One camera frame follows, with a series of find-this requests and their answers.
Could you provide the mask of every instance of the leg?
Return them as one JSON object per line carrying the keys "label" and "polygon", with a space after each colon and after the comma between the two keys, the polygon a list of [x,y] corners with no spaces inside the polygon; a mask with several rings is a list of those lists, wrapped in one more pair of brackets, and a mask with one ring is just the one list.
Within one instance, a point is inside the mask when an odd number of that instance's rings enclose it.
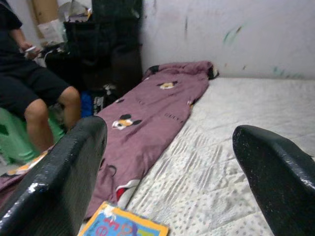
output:
{"label": "leg", "polygon": [[48,124],[48,109],[45,102],[37,99],[25,110],[27,132],[39,151],[45,151],[54,144],[53,134]]}
{"label": "leg", "polygon": [[64,122],[69,130],[81,118],[80,94],[74,87],[68,87],[62,92],[58,102],[64,105]]}
{"label": "leg", "polygon": [[81,117],[79,92],[46,68],[33,71],[26,83],[45,101],[47,106],[60,102],[64,105],[67,129],[72,128]]}
{"label": "leg", "polygon": [[0,107],[25,117],[30,140],[39,151],[53,145],[45,103],[20,80],[0,74]]}

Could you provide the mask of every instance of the cardboard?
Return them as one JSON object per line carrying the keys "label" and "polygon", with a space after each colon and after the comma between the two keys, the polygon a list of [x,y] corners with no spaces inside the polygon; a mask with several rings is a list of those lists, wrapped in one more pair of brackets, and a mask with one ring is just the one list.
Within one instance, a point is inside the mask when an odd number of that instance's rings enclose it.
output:
{"label": "cardboard", "polygon": [[[28,8],[29,8],[29,11],[30,11],[30,15],[31,15],[31,19],[33,21],[33,24],[35,26],[38,25],[38,22],[37,22],[37,17],[35,15],[35,11],[34,11],[34,6],[33,6],[33,3],[32,3],[32,0],[27,0],[27,4],[28,4]],[[40,32],[39,28],[38,27],[35,27],[35,30],[36,30],[36,34],[37,34],[37,37],[39,39],[43,39],[44,36],[43,34]]]}
{"label": "cardboard", "polygon": [[58,18],[57,0],[31,0],[37,22],[39,24],[48,23]]}

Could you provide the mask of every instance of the blue object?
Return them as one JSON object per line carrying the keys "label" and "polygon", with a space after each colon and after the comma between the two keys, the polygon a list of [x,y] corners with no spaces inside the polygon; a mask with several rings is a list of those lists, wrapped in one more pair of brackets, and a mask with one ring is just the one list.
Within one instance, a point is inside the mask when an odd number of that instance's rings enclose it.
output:
{"label": "blue object", "polygon": [[81,93],[81,117],[90,117],[93,115],[92,96],[88,91]]}

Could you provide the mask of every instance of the hand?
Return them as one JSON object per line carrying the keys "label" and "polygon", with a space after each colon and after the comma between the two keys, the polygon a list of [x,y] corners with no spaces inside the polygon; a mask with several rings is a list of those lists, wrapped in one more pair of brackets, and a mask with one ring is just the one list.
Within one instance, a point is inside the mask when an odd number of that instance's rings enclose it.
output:
{"label": "hand", "polygon": [[40,48],[35,48],[31,52],[27,53],[26,58],[29,59],[29,60],[34,60],[38,56],[40,51],[41,51]]}
{"label": "hand", "polygon": [[27,49],[31,48],[33,45],[27,41],[24,41],[19,44],[20,48],[25,52]]}

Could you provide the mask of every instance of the pink blanket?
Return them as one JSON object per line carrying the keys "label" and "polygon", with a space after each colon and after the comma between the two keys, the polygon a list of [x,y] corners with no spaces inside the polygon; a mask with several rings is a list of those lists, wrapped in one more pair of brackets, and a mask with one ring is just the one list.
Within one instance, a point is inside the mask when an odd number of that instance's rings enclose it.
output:
{"label": "pink blanket", "polygon": [[140,180],[183,127],[212,73],[207,61],[153,67],[140,85],[98,114],[109,127],[108,139],[87,218],[103,201],[126,207]]}

